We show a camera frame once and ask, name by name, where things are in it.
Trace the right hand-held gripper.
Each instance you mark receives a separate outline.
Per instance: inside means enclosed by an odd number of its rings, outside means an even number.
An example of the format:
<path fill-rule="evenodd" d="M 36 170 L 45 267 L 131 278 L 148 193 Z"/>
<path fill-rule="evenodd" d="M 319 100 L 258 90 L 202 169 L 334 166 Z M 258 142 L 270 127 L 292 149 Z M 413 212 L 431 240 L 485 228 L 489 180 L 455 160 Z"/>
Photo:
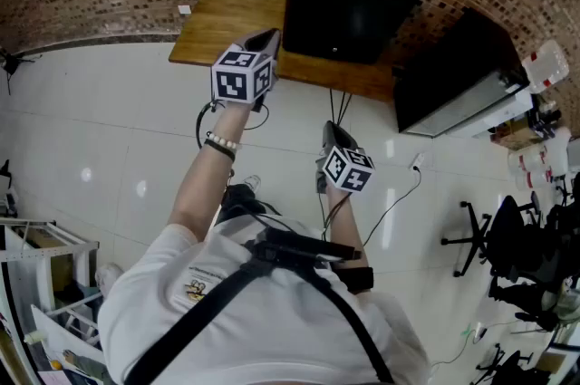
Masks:
<path fill-rule="evenodd" d="M 375 171 L 371 157 L 346 130 L 331 120 L 324 124 L 322 152 L 323 156 L 316 161 L 317 193 L 324 194 L 328 185 L 359 193 Z"/>

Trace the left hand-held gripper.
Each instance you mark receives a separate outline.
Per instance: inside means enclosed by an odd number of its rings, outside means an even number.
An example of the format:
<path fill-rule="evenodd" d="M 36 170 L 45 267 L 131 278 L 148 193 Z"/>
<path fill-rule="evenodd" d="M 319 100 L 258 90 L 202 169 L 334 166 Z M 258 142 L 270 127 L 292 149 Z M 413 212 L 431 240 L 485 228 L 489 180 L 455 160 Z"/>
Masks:
<path fill-rule="evenodd" d="M 282 33 L 278 28 L 245 34 L 234 41 L 238 49 L 227 49 L 211 67 L 212 97 L 252 106 L 260 112 L 266 94 L 275 83 L 276 59 Z"/>

